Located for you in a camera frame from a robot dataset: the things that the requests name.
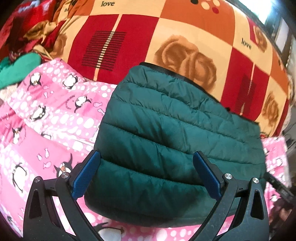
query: cartoon penguin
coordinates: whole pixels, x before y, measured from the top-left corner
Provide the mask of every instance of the cartoon penguin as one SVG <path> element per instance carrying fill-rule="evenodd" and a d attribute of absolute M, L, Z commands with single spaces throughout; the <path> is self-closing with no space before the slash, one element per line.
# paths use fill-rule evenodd
<path fill-rule="evenodd" d="M 31 78 L 30 78 L 30 83 L 29 83 L 29 86 L 28 86 L 28 89 L 31 87 L 31 86 L 37 86 L 37 85 L 41 85 L 41 82 L 40 82 L 40 79 L 41 79 L 41 74 L 40 73 L 34 73 Z"/>
<path fill-rule="evenodd" d="M 124 229 L 104 227 L 107 223 L 100 223 L 94 227 L 103 240 L 121 241 L 121 236 L 124 233 Z"/>
<path fill-rule="evenodd" d="M 44 138 L 46 138 L 46 139 L 48 139 L 48 140 L 51 140 L 52 139 L 52 136 L 49 135 L 49 134 L 46 134 L 44 131 L 41 132 L 41 136 L 44 137 Z"/>
<path fill-rule="evenodd" d="M 28 172 L 20 164 L 17 164 L 12 172 L 12 183 L 14 187 L 17 187 L 22 193 L 24 191 L 27 175 Z"/>
<path fill-rule="evenodd" d="M 22 237 L 22 232 L 21 230 L 15 225 L 14 221 L 12 220 L 11 216 L 7 216 L 7 220 L 10 223 L 10 226 L 16 231 L 18 232 L 18 234 Z"/>
<path fill-rule="evenodd" d="M 38 108 L 34 111 L 33 114 L 30 115 L 30 119 L 32 121 L 40 120 L 42 117 L 44 117 L 46 111 L 46 106 L 41 107 L 41 105 L 38 106 Z"/>
<path fill-rule="evenodd" d="M 18 128 L 15 128 L 15 129 L 12 129 L 12 132 L 13 132 L 13 144 L 17 144 L 20 140 L 20 132 L 22 130 L 22 126 L 21 127 L 18 127 Z"/>
<path fill-rule="evenodd" d="M 54 165 L 54 168 L 57 172 L 57 178 L 62 175 L 63 172 L 68 172 L 70 173 L 73 168 L 72 168 L 72 161 L 73 161 L 73 156 L 72 156 L 72 153 L 70 153 L 70 160 L 68 162 L 62 162 L 61 165 L 59 167 L 56 167 Z"/>
<path fill-rule="evenodd" d="M 73 76 L 70 74 L 63 82 L 62 85 L 66 87 L 66 89 L 71 90 L 73 86 L 78 82 L 77 76 Z"/>
<path fill-rule="evenodd" d="M 91 101 L 87 98 L 87 96 L 80 96 L 76 99 L 75 101 L 75 110 L 74 113 L 76 113 L 76 111 L 81 108 L 86 102 L 91 103 Z"/>

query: bedding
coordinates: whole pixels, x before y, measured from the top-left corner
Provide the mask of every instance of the bedding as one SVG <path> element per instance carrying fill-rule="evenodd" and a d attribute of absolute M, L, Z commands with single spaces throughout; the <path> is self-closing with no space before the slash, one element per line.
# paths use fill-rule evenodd
<path fill-rule="evenodd" d="M 108 93 L 112 93 L 113 89 L 116 87 L 115 85 L 101 82 L 84 82 L 80 74 L 59 59 L 41 65 L 30 75 L 36 72 L 41 72 L 45 75 L 44 79 L 42 79 L 42 81 L 45 81 L 42 86 L 31 87 L 28 90 L 28 84 L 30 82 L 30 77 L 28 76 L 18 87 L 16 92 L 13 93 L 9 101 L 5 102 L 5 104 L 0 107 L 0 211 L 12 229 L 20 236 L 22 236 L 25 204 L 34 177 L 41 175 L 43 178 L 55 178 L 60 171 L 71 170 L 77 163 L 83 161 L 94 146 L 92 141 L 87 141 L 87 144 L 84 143 L 79 137 L 79 130 L 81 130 L 81 133 L 85 133 L 85 135 L 89 133 L 87 135 L 88 137 L 92 134 L 93 137 L 96 135 L 94 133 L 95 128 L 92 130 L 92 133 L 90 133 L 90 129 L 86 128 L 88 125 L 84 125 L 86 121 L 81 122 L 81 119 L 76 120 L 79 123 L 79 129 L 73 130 L 70 126 L 62 126 L 62 117 L 69 114 L 70 119 L 73 118 L 73 116 L 70 117 L 70 115 L 74 114 L 73 109 L 67 109 L 69 112 L 63 113 L 63 116 L 58 115 L 63 111 L 63 105 L 61 105 L 61 101 L 59 100 L 60 96 L 57 98 L 52 97 L 51 101 L 47 102 L 47 104 L 53 108 L 52 117 L 51 115 L 44 116 L 45 119 L 31 122 L 28 118 L 25 118 L 25 116 L 33 114 L 38 103 L 44 103 L 47 99 L 47 94 L 45 93 L 49 92 L 50 95 L 53 95 L 53 93 L 50 93 L 51 87 L 54 87 L 54 90 L 63 91 L 63 94 L 66 93 L 67 99 L 73 96 L 76 91 L 87 91 L 88 88 L 88 91 L 91 91 L 94 88 L 95 93 L 101 95 L 96 96 L 93 102 L 94 108 L 91 110 L 95 111 L 97 114 L 97 118 L 94 119 L 94 121 L 100 122 L 110 98 L 110 94 Z M 78 81 L 71 89 L 67 88 L 68 92 L 64 92 L 65 86 L 62 85 L 62 80 L 65 80 L 70 73 L 77 76 Z M 43 121 L 45 120 L 50 120 L 47 121 L 48 126 L 44 125 Z M 48 130 L 54 130 L 56 132 L 52 132 L 53 135 L 51 136 L 46 134 Z M 66 137 L 60 140 L 58 136 L 58 132 L 60 131 L 66 131 L 69 139 Z M 77 150 L 80 149 L 77 147 L 81 146 L 81 144 L 78 144 L 80 141 L 77 139 L 81 141 L 82 145 L 85 144 L 85 147 L 81 151 Z M 274 175 L 283 181 L 282 167 L 287 165 L 284 138 L 267 138 L 263 140 L 263 147 L 268 154 L 266 156 L 267 169 L 275 169 L 276 172 Z M 276 161 L 279 157 L 282 159 L 282 162 Z M 265 191 L 267 202 L 272 203 L 269 197 L 274 193 L 275 191 L 267 185 Z M 58 198 L 54 198 L 54 202 L 65 230 L 73 234 Z M 104 240 L 188 240 L 200 226 L 195 225 L 165 229 L 140 227 L 110 220 L 100 214 L 92 212 L 86 207 L 83 198 L 78 199 L 78 204 L 87 219 Z M 225 232 L 229 228 L 232 218 L 233 217 L 228 217 L 226 219 L 220 233 Z"/>
<path fill-rule="evenodd" d="M 84 77 L 118 84 L 140 62 L 156 64 L 258 122 L 262 138 L 280 134 L 290 98 L 285 67 L 261 29 L 227 1 L 69 4 L 55 13 L 65 22 L 52 54 Z"/>

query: red square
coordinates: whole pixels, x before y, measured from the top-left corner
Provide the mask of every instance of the red square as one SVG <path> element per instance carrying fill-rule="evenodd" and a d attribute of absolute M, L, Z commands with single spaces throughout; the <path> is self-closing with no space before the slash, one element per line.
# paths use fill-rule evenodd
<path fill-rule="evenodd" d="M 98 81 L 118 84 L 130 68 L 144 62 L 159 18 L 143 15 L 123 15 L 115 32 L 124 34 L 120 46 L 114 48 L 111 69 L 100 68 Z"/>
<path fill-rule="evenodd" d="M 240 114 L 247 98 L 253 62 L 237 49 L 232 48 L 221 104 L 231 112 Z"/>

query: green puffer jacket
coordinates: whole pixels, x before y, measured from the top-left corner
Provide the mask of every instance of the green puffer jacket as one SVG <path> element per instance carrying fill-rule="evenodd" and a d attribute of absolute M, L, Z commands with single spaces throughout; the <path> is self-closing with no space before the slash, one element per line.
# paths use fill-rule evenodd
<path fill-rule="evenodd" d="M 192 81 L 142 63 L 119 83 L 101 122 L 101 165 L 86 205 L 141 226 L 201 224 L 215 204 L 192 164 L 201 150 L 223 173 L 261 179 L 266 172 L 256 123 L 229 113 Z M 234 214 L 238 200 L 230 214 Z"/>

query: white polka dot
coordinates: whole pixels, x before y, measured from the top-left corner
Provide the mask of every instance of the white polka dot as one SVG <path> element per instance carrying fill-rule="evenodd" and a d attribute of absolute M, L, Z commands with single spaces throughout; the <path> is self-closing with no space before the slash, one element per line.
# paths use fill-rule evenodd
<path fill-rule="evenodd" d="M 62 222 L 62 225 L 64 226 L 64 229 L 67 230 L 70 228 L 70 224 L 69 224 L 69 221 L 68 219 L 66 218 L 66 216 L 61 216 L 61 222 Z"/>
<path fill-rule="evenodd" d="M 26 109 L 26 107 L 27 107 L 27 102 L 23 102 L 21 105 L 20 105 L 20 109 L 21 110 L 24 110 L 24 109 Z"/>
<path fill-rule="evenodd" d="M 17 98 L 20 100 L 22 99 L 22 96 L 24 95 L 24 91 L 21 89 L 21 91 L 19 92 L 19 94 L 17 95 Z"/>
<path fill-rule="evenodd" d="M 37 103 L 38 103 L 38 101 L 37 100 L 34 100 L 33 103 L 31 104 L 31 107 L 33 107 L 33 108 L 36 107 L 37 106 Z"/>
<path fill-rule="evenodd" d="M 173 230 L 173 231 L 170 233 L 170 235 L 171 235 L 172 237 L 175 237 L 176 234 L 177 234 L 177 231 L 176 231 L 176 230 Z"/>
<path fill-rule="evenodd" d="M 48 68 L 46 73 L 51 73 L 54 69 L 52 67 Z"/>
<path fill-rule="evenodd" d="M 59 120 L 61 124 L 65 124 L 70 116 L 68 114 L 65 114 L 61 117 Z"/>
<path fill-rule="evenodd" d="M 185 235 L 186 235 L 186 229 L 182 229 L 181 230 L 181 232 L 180 232 L 180 236 L 181 236 L 181 238 L 184 238 L 185 237 Z"/>
<path fill-rule="evenodd" d="M 5 176 L 8 175 L 8 171 L 6 170 L 6 168 L 3 168 L 3 173 L 4 173 Z"/>
<path fill-rule="evenodd" d="M 77 125 L 81 125 L 83 123 L 83 118 L 79 117 L 76 121 Z"/>
<path fill-rule="evenodd" d="M 50 63 L 51 65 L 54 65 L 56 62 L 57 62 L 57 61 L 54 59 L 54 60 L 50 61 L 49 63 Z"/>
<path fill-rule="evenodd" d="M 73 150 L 81 151 L 83 149 L 83 144 L 79 141 L 75 141 L 72 148 Z"/>
<path fill-rule="evenodd" d="M 34 174 L 31 174 L 30 175 L 30 181 L 32 182 L 34 180 L 34 178 L 35 178 L 35 175 Z"/>
<path fill-rule="evenodd" d="M 51 122 L 52 122 L 52 124 L 56 124 L 57 123 L 57 121 L 59 120 L 59 117 L 58 116 L 55 116 L 55 117 L 53 117 L 52 119 L 51 119 Z"/>
<path fill-rule="evenodd" d="M 165 241 L 168 234 L 165 229 L 160 229 L 156 234 L 156 240 L 157 241 Z"/>
<path fill-rule="evenodd" d="M 150 228 L 149 227 L 141 227 L 140 230 L 142 233 L 148 233 L 150 231 Z"/>
<path fill-rule="evenodd" d="M 144 241 L 152 241 L 152 235 L 148 235 L 144 238 Z"/>
<path fill-rule="evenodd" d="M 54 71 L 54 74 L 58 74 L 59 73 L 59 69 L 56 69 L 55 71 Z"/>
<path fill-rule="evenodd" d="M 213 3 L 214 3 L 217 7 L 220 6 L 220 2 L 219 2 L 218 0 L 213 0 Z"/>
<path fill-rule="evenodd" d="M 20 106 L 20 102 L 16 102 L 16 103 L 13 105 L 12 108 L 15 110 L 15 109 L 17 109 L 19 106 Z"/>
<path fill-rule="evenodd" d="M 202 2 L 202 8 L 205 9 L 205 10 L 209 10 L 210 5 L 207 2 Z"/>
<path fill-rule="evenodd" d="M 92 151 L 92 149 L 93 149 L 92 146 L 87 146 L 87 147 L 86 147 L 86 150 L 87 150 L 87 151 Z"/>
<path fill-rule="evenodd" d="M 130 228 L 130 233 L 131 234 L 135 234 L 136 233 L 136 228 L 135 227 L 131 227 Z"/>
<path fill-rule="evenodd" d="M 94 120 L 92 118 L 89 118 L 85 123 L 84 123 L 84 128 L 91 128 L 94 125 Z"/>
<path fill-rule="evenodd" d="M 96 221 L 96 218 L 94 215 L 92 215 L 91 213 L 84 213 L 84 215 L 86 216 L 87 220 L 90 223 L 94 223 Z"/>
<path fill-rule="evenodd" d="M 105 91 L 106 89 L 108 89 L 108 86 L 106 86 L 106 85 L 103 85 L 103 86 L 101 87 L 101 90 L 102 90 L 102 91 Z"/>

